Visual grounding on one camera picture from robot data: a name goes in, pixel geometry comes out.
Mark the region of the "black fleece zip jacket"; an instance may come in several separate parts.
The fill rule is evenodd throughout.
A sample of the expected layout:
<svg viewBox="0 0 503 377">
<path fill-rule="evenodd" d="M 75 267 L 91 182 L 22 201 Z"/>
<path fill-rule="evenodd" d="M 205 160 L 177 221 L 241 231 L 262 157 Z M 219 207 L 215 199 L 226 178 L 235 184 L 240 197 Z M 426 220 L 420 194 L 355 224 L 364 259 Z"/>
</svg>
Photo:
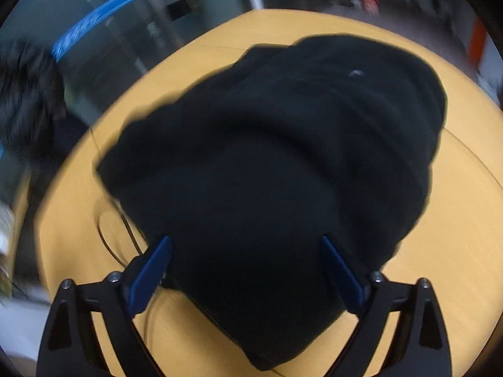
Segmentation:
<svg viewBox="0 0 503 377">
<path fill-rule="evenodd" d="M 416 55 L 349 35 L 256 45 L 129 123 L 96 172 L 171 286 L 260 371 L 343 312 L 321 240 L 379 270 L 423 214 L 447 97 Z"/>
</svg>

